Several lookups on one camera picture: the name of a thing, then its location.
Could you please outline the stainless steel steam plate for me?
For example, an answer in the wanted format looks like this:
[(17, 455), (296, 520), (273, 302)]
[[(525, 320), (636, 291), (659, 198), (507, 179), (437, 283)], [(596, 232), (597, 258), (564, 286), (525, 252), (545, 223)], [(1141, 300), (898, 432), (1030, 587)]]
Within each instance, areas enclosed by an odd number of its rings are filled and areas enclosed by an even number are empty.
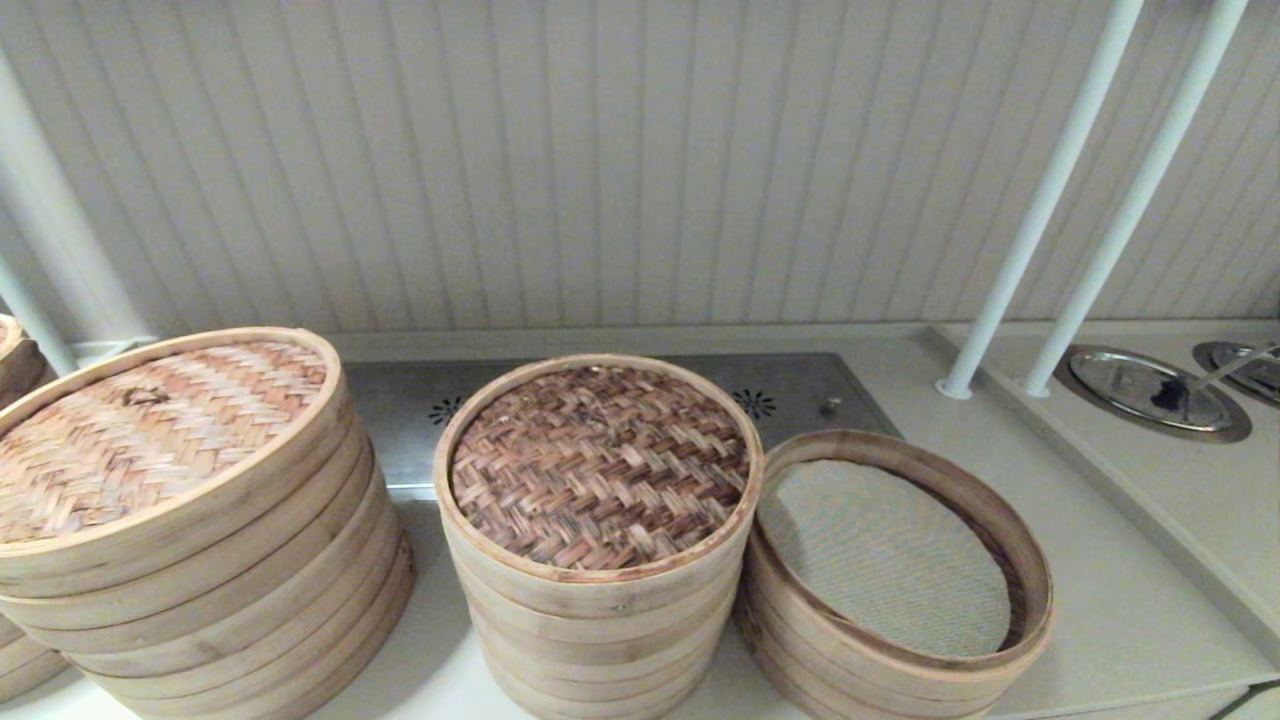
[[(666, 361), (719, 386), (751, 418), (764, 450), (829, 429), (901, 436), (836, 354), (677, 355)], [(388, 486), (433, 501), (433, 461), (444, 429), (484, 386), (524, 364), (521, 357), (347, 366), (348, 386)], [(842, 400), (836, 416), (819, 413), (828, 397)]]

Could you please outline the bamboo steamer stack behind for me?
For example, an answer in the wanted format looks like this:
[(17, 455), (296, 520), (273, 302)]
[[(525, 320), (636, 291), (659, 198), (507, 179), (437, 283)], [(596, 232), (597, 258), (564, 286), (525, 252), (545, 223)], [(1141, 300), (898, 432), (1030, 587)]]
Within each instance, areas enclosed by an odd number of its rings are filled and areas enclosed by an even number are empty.
[(69, 666), (59, 652), (32, 641), (0, 614), (0, 705), (42, 685)]

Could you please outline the round steel counter lid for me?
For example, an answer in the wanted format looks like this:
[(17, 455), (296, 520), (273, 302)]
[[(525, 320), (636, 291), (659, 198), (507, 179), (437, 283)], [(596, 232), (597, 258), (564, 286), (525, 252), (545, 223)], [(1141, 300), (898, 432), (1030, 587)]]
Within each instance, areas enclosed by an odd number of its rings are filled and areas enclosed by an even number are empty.
[(1213, 386), (1189, 397), (1187, 415), (1156, 407), (1151, 396), (1175, 377), (1197, 378), (1171, 363), (1103, 345), (1073, 345), (1053, 369), (1061, 386), (1092, 406), (1161, 436), (1207, 445), (1234, 445), (1251, 436), (1248, 413)]
[[(1206, 372), (1216, 372), (1254, 350), (1252, 345), (1230, 341), (1199, 343), (1193, 348), (1193, 356)], [(1280, 346), (1267, 355), (1239, 366), (1231, 374), (1220, 379), (1225, 386), (1270, 407), (1280, 409)]]

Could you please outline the dark woven bamboo lid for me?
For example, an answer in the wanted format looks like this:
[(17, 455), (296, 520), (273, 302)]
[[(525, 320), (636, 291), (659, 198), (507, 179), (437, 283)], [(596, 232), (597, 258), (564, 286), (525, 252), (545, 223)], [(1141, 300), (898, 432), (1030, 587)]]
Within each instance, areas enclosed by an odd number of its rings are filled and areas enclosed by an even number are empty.
[(530, 363), (471, 395), (436, 446), (458, 573), (562, 618), (631, 618), (736, 580), (763, 487), (754, 421), (653, 357)]

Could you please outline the grey mesh steamer liner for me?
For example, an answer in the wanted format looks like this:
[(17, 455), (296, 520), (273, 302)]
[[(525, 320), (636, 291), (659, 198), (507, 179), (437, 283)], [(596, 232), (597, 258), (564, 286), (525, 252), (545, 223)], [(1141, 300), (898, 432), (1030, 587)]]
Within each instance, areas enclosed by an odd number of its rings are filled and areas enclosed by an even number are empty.
[(855, 625), (918, 653), (1001, 650), (1009, 584), (954, 511), (883, 469), (841, 460), (785, 468), (758, 521), (783, 565)]

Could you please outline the brown bamboo steamer at edge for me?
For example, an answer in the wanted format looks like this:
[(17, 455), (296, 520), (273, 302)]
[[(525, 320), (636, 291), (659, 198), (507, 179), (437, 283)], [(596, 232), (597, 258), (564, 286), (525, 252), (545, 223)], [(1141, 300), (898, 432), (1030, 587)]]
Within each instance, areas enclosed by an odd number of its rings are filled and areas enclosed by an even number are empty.
[(0, 411), (56, 378), (23, 325), (14, 316), (0, 313)]

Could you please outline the white slanted metal pole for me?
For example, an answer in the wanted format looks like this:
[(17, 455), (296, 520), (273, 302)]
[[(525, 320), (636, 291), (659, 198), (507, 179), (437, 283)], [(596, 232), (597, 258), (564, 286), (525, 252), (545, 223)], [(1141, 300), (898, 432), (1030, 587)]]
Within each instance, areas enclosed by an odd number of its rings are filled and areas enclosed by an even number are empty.
[(1105, 228), (1084, 274), (1059, 314), (1027, 377), (1023, 392), (1050, 396), (1048, 382), (1085, 322), (1130, 242), (1233, 41), (1251, 0), (1213, 0), (1199, 42), (1132, 183)]
[(937, 380), (936, 388), (955, 400), (972, 397), (972, 382), (995, 338), (1001, 322), (1027, 273), (1044, 231), (1056, 210), (1068, 182), (1085, 146), (1096, 118), (1123, 61), (1126, 46), (1140, 17), (1146, 0), (1114, 0), (1084, 73), (1059, 140), (1050, 154), (1034, 193), (1024, 211), (1018, 232), (980, 311), (960, 348), (948, 374)]

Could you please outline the large bamboo steamer stack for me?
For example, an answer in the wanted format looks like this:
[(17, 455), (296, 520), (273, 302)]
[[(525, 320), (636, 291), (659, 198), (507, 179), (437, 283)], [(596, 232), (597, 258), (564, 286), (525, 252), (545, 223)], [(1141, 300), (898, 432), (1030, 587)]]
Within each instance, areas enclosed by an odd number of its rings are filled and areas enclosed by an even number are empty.
[(137, 714), (218, 711), (347, 600), (369, 603), (397, 536), (358, 419), (298, 489), (193, 556), (27, 618), (0, 614)]

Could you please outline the wide low bamboo steamer stack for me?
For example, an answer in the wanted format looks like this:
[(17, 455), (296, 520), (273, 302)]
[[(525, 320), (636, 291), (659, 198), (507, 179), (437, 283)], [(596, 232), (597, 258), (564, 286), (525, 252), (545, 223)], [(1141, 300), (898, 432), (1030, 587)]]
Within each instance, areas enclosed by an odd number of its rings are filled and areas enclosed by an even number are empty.
[(841, 460), (883, 469), (956, 512), (1002, 569), (1012, 620), (1000, 651), (934, 656), (893, 644), (818, 600), (782, 562), (755, 516), (736, 619), (762, 671), (817, 720), (980, 720), (1044, 652), (1053, 579), (1023, 518), (979, 478), (902, 439), (863, 430), (795, 436), (765, 460), (764, 493), (785, 468)]

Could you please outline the large light woven steamer lid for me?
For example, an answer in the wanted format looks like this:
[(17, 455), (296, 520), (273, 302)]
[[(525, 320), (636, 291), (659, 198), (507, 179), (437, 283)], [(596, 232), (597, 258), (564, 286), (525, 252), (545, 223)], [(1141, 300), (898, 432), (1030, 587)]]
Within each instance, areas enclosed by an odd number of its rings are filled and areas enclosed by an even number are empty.
[(0, 603), (133, 582), (298, 489), (358, 423), (335, 348), (241, 327), (152, 343), (0, 410)]

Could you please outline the thick white pipe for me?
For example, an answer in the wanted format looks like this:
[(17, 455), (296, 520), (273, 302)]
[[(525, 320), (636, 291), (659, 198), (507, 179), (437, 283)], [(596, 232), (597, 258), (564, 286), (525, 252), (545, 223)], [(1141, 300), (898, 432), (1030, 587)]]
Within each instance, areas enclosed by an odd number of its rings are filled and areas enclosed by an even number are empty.
[(0, 47), (0, 199), (50, 282), (63, 314), (49, 310), (35, 287), (0, 250), (0, 300), (13, 310), (60, 375), (81, 359), (67, 338), (76, 329), (105, 354), (156, 340), (152, 324), (113, 266), (28, 94)]

